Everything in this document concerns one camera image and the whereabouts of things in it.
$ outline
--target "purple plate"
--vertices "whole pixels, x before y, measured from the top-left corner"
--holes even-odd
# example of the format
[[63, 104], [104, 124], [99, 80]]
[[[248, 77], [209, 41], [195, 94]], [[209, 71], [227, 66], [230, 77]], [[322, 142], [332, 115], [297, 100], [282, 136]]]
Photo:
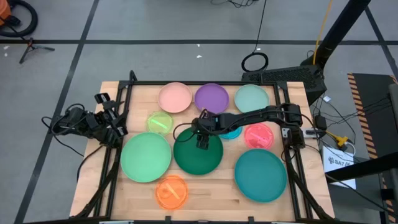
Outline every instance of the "purple plate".
[[226, 90], [217, 84], [209, 83], [200, 87], [195, 94], [195, 104], [199, 110], [207, 109], [212, 113], [221, 113], [229, 103]]

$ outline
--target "wooden tabletop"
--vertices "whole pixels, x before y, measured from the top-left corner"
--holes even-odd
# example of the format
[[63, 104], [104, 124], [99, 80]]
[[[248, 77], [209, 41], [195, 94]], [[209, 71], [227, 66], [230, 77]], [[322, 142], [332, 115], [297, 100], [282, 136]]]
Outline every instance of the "wooden tabletop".
[[[109, 93], [111, 99], [115, 99], [117, 86], [118, 82], [103, 82], [100, 93]], [[190, 85], [189, 87], [195, 94], [200, 86]], [[229, 94], [229, 107], [226, 112], [239, 113], [234, 104], [234, 93], [239, 86], [224, 87]], [[270, 104], [275, 105], [273, 88], [271, 86], [262, 87], [269, 95]], [[161, 88], [162, 86], [158, 85], [135, 85], [132, 87], [130, 111], [127, 117], [129, 134], [124, 137], [124, 143], [134, 135], [147, 131], [146, 119], [151, 113], [161, 110], [157, 104], [157, 95]], [[299, 105], [302, 113], [311, 118], [303, 84], [288, 83], [288, 89], [290, 102]], [[101, 105], [96, 107], [96, 111], [101, 109]], [[180, 123], [190, 123], [199, 114], [200, 111], [192, 101], [187, 110], [172, 114], [174, 127]], [[274, 144], [268, 150], [280, 157], [283, 150], [280, 127], [275, 123], [265, 122], [265, 124], [274, 133]], [[303, 127], [311, 127], [306, 119], [303, 119]], [[184, 128], [179, 128], [176, 134], [183, 130]], [[168, 134], [165, 138], [173, 146], [172, 135]], [[316, 140], [306, 139], [305, 142], [318, 148]], [[88, 140], [85, 156], [94, 151], [98, 145], [98, 141]], [[243, 135], [234, 140], [223, 140], [223, 147], [224, 154], [220, 165], [213, 172], [203, 176], [190, 175], [184, 172], [172, 159], [170, 167], [164, 175], [179, 175], [184, 178], [189, 190], [185, 205], [176, 211], [164, 210], [156, 203], [154, 189], [157, 180], [150, 183], [137, 183], [128, 179], [120, 169], [111, 218], [115, 220], [164, 220], [165, 216], [170, 215], [172, 220], [247, 221], [248, 217], [253, 216], [255, 221], [294, 221], [289, 185], [286, 186], [284, 193], [277, 200], [270, 203], [253, 202], [238, 190], [234, 183], [234, 165], [239, 156], [249, 150], [243, 141]], [[97, 152], [81, 168], [70, 215], [76, 215], [80, 212], [97, 190], [104, 152], [105, 149]], [[310, 147], [306, 147], [301, 150], [301, 155], [309, 191], [327, 214], [334, 217], [319, 153]], [[302, 217], [305, 217], [302, 194], [298, 188], [297, 194], [300, 202], [300, 213]], [[107, 199], [108, 190], [103, 195], [101, 215], [105, 213]]]

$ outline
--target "black floor line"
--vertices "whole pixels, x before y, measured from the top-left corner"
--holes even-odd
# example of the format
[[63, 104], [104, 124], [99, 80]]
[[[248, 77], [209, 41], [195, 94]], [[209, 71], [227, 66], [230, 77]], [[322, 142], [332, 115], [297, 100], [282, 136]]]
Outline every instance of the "black floor line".
[[[63, 85], [63, 88], [62, 88], [62, 91], [60, 94], [60, 98], [58, 99], [57, 107], [55, 108], [53, 118], [56, 116], [59, 116], [62, 111], [63, 105], [65, 103], [65, 99], [67, 97], [68, 90], [70, 88], [70, 84], [72, 82], [73, 75], [75, 74], [76, 66], [79, 62], [81, 51], [83, 50], [84, 40], [87, 38], [88, 31], [90, 29], [91, 23], [93, 22], [94, 14], [95, 14], [96, 8], [98, 6], [98, 1], [99, 0], [94, 0], [93, 5], [91, 7], [90, 13], [89, 13], [87, 21], [86, 21], [85, 28], [83, 29], [83, 33], [80, 38], [80, 43], [77, 46], [75, 56], [73, 57], [72, 63], [69, 68], [68, 75], [66, 77], [65, 83]], [[36, 161], [36, 165], [34, 167], [32, 176], [30, 177], [30, 181], [28, 183], [24, 197], [22, 199], [21, 205], [19, 206], [18, 213], [17, 213], [14, 223], [20, 224], [20, 223], [24, 222], [26, 212], [28, 210], [30, 201], [32, 200], [32, 196], [33, 196], [34, 190], [36, 188], [37, 181], [39, 180], [40, 173], [42, 171], [45, 158], [47, 157], [47, 153], [50, 148], [51, 140], [52, 140], [52, 135], [47, 133], [47, 135], [44, 139], [42, 148], [40, 150], [39, 157]]]
[[370, 22], [371, 25], [372, 25], [373, 31], [374, 31], [374, 33], [376, 34], [377, 39], [378, 39], [378, 40], [380, 41], [380, 43], [381, 43], [381, 48], [383, 49], [384, 55], [385, 55], [386, 58], [387, 58], [388, 64], [390, 65], [391, 70], [392, 70], [394, 76], [395, 76], [396, 78], [398, 78], [398, 67], [397, 67], [396, 61], [394, 60], [394, 58], [393, 58], [393, 56], [392, 56], [390, 50], [388, 49], [387, 43], [386, 43], [386, 41], [384, 40], [384, 38], [383, 38], [383, 36], [382, 36], [382, 34], [381, 34], [381, 32], [380, 32], [380, 29], [379, 29], [379, 27], [377, 26], [376, 21], [374, 20], [374, 17], [373, 17], [373, 15], [372, 15], [371, 10], [369, 9], [369, 7], [367, 7], [367, 8], [365, 9], [365, 13], [366, 13], [366, 15], [368, 16], [369, 22]]
[[[35, 44], [79, 44], [81, 40], [34, 40]], [[259, 40], [263, 45], [315, 45], [316, 40]], [[26, 44], [19, 39], [0, 40], [0, 44]], [[143, 45], [143, 44], [256, 44], [256, 40], [84, 40], [84, 44], [114, 44], [114, 45]], [[340, 45], [380, 45], [378, 40], [343, 40]], [[389, 45], [398, 45], [398, 41], [389, 41]]]

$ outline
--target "mint green plate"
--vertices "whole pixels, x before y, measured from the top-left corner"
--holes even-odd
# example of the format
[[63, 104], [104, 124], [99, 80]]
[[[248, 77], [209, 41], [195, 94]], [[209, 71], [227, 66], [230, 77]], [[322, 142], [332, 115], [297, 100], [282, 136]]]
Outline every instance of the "mint green plate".
[[260, 86], [247, 84], [239, 88], [235, 93], [235, 105], [242, 112], [246, 113], [269, 106], [267, 92]]
[[124, 145], [121, 167], [136, 182], [151, 182], [166, 172], [172, 159], [169, 143], [156, 133], [141, 133]]

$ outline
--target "small green bowl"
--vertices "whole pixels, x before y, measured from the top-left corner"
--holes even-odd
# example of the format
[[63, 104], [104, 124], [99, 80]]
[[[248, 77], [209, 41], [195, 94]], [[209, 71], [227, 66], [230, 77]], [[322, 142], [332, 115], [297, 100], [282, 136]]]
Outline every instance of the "small green bowl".
[[152, 113], [147, 119], [147, 130], [165, 136], [173, 128], [173, 118], [163, 111]]

